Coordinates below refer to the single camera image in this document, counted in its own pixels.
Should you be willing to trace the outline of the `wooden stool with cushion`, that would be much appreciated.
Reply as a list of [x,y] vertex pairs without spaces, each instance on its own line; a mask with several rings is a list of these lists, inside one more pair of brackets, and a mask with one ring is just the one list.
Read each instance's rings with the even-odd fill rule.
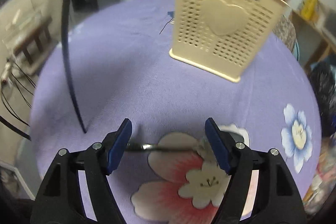
[[39,11],[18,22],[2,40],[9,50],[8,62],[29,76],[37,74],[58,44],[50,33],[51,23],[52,17]]

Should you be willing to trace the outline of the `floral upholstered chair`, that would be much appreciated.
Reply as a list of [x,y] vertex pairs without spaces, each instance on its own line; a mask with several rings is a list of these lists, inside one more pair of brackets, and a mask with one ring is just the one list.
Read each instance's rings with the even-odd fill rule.
[[285,44],[288,50],[293,52],[296,40],[296,31],[293,23],[286,16],[282,15],[280,17],[273,28],[273,33]]

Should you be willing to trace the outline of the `colourful snack filled bag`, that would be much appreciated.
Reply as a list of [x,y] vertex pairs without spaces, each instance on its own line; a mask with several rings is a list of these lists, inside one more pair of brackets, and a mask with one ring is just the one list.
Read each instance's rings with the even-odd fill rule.
[[335,187],[335,134],[322,139],[321,153],[311,185],[303,198],[305,211],[315,215]]

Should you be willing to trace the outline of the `purple floral tablecloth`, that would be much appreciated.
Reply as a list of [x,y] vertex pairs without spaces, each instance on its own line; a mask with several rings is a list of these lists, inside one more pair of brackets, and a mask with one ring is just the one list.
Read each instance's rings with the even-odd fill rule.
[[169,56],[174,0],[134,0],[71,33],[82,132],[57,47],[31,112],[38,167],[132,123],[129,141],[182,132],[210,152],[125,152],[108,176],[125,223],[306,223],[302,198],[317,166],[321,122],[311,84],[275,35],[232,83]]

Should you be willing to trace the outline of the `silver patterned metal spoon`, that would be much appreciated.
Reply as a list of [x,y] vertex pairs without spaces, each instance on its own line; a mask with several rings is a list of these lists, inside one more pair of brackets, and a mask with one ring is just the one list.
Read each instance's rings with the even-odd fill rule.
[[129,141],[125,152],[210,152],[212,147],[206,136],[197,139],[182,132],[171,132],[163,136],[158,143],[138,143]]

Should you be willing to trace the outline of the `black plastic trash bag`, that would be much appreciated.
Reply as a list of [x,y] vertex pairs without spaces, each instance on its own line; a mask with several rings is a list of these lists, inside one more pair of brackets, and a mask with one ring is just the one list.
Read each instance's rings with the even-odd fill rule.
[[335,133],[335,64],[318,63],[309,74],[321,118],[322,136]]

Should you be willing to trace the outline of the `beige perforated utensil holder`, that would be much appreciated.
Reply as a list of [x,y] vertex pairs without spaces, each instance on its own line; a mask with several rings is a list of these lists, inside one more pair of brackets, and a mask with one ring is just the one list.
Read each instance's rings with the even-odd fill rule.
[[283,0],[175,0],[169,55],[237,83],[287,6]]

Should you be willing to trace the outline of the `wooden shelf unit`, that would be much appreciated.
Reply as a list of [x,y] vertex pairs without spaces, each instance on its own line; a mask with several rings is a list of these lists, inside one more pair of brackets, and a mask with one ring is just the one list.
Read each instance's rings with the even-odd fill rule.
[[335,43],[312,22],[303,19],[297,11],[289,16],[294,25],[298,44],[298,62],[308,73],[311,67],[329,55],[335,54]]

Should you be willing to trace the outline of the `yellow cylindrical package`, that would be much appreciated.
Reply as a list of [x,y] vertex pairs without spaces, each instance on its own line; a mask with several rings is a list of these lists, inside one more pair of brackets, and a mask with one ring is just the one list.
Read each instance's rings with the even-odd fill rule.
[[315,6],[318,0],[304,0],[300,11],[300,15],[305,20],[311,20],[315,12]]

